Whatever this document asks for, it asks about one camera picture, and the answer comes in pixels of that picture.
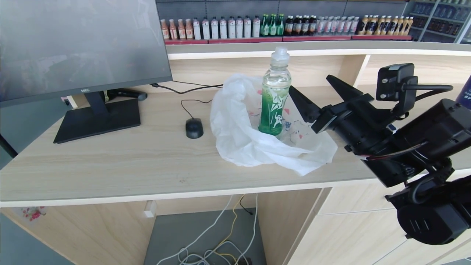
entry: black monitor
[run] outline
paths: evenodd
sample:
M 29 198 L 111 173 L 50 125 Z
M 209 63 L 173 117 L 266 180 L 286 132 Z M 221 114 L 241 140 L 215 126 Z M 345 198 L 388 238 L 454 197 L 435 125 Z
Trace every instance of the black monitor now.
M 171 81 L 155 0 L 2 0 L 0 107 L 84 93 L 54 143 L 140 125 L 99 91 Z

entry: monitor stand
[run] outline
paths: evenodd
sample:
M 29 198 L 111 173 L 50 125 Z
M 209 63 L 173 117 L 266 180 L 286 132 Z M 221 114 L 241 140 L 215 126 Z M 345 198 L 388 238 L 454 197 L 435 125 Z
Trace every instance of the monitor stand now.
M 99 92 L 86 93 L 90 107 L 67 111 L 54 143 L 109 133 L 141 124 L 137 99 L 105 104 Z

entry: computer mouse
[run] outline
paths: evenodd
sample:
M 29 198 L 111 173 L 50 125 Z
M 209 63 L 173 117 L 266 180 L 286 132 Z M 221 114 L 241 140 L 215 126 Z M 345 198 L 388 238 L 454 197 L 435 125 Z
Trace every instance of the computer mouse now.
M 200 138 L 203 136 L 203 123 L 200 118 L 191 118 L 185 124 L 187 137 L 191 139 Z

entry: monitor screen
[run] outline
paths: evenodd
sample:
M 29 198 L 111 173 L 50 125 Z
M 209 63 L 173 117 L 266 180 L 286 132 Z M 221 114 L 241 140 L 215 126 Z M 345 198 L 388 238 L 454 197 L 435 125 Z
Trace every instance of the monitor screen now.
M 0 102 L 171 80 L 155 0 L 2 0 Z

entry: plastic bag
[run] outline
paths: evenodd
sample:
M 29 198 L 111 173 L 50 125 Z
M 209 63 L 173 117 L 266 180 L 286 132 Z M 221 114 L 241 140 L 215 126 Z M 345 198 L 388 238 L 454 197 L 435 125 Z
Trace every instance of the plastic bag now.
M 290 97 L 283 110 L 283 132 L 259 132 L 261 77 L 235 74 L 224 82 L 211 105 L 211 131 L 221 157 L 238 166 L 277 163 L 300 176 L 332 162 L 337 144 L 305 123 Z

